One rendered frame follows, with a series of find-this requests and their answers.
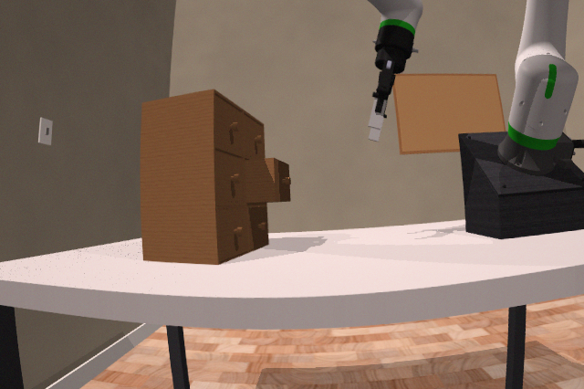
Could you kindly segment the brown wooden chest of drawers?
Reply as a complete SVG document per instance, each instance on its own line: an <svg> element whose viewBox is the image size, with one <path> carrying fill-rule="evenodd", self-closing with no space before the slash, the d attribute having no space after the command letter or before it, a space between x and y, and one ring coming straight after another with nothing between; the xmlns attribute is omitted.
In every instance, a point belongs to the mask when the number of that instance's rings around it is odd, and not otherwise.
<svg viewBox="0 0 584 389"><path fill-rule="evenodd" d="M243 113L244 154L215 145L215 95ZM142 103L141 240L143 261L220 265L217 208L267 203L216 203L215 150L245 160L244 115L264 123L215 89ZM266 158L266 157L265 157ZM242 206L241 206L242 205Z"/></svg>

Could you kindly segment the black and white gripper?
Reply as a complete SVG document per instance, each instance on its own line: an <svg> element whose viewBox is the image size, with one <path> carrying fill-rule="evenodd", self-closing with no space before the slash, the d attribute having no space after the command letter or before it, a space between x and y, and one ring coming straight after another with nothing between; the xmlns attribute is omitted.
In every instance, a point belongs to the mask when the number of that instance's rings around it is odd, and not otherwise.
<svg viewBox="0 0 584 389"><path fill-rule="evenodd" d="M372 97L375 99L368 125L370 127L369 140L379 141L382 127L381 123L383 123L384 118L387 118L387 115L384 115L385 107L388 96L391 94L392 86L394 85L396 76L394 74L402 73L405 69L405 64L406 57L398 50L383 48L377 52L375 66L382 71L380 71L379 85L376 89L378 93L373 92L372 94Z"/></svg>

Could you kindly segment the brown wooden drawer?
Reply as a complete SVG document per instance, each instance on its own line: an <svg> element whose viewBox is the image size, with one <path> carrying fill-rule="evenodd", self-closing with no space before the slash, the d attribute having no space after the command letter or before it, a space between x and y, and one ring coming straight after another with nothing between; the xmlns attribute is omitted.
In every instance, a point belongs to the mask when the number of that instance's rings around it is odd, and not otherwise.
<svg viewBox="0 0 584 389"><path fill-rule="evenodd" d="M245 160L246 202L291 202L289 164L276 158Z"/></svg>
<svg viewBox="0 0 584 389"><path fill-rule="evenodd" d="M243 113L216 95L215 145L244 154Z"/></svg>
<svg viewBox="0 0 584 389"><path fill-rule="evenodd" d="M246 209L248 246L251 250L268 243L267 211L266 206L247 207Z"/></svg>
<svg viewBox="0 0 584 389"><path fill-rule="evenodd" d="M244 124L245 124L245 156L254 159L264 159L265 157L263 127L245 115Z"/></svg>
<svg viewBox="0 0 584 389"><path fill-rule="evenodd" d="M246 207L217 208L220 261L248 251Z"/></svg>
<svg viewBox="0 0 584 389"><path fill-rule="evenodd" d="M244 159L215 151L215 177L216 203L245 203Z"/></svg>

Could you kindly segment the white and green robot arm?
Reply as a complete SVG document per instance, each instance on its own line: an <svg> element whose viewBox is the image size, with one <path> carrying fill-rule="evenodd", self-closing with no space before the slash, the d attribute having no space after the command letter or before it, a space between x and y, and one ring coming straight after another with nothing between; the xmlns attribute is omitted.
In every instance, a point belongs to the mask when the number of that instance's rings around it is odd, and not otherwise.
<svg viewBox="0 0 584 389"><path fill-rule="evenodd" d="M422 0L368 0L381 13L375 50L390 48L408 59L422 16ZM508 132L497 154L510 168L541 175L555 165L570 169L575 148L564 132L579 81L578 72L564 59L569 0L527 0L525 21L516 57L516 89ZM523 60L523 61L522 61Z"/></svg>

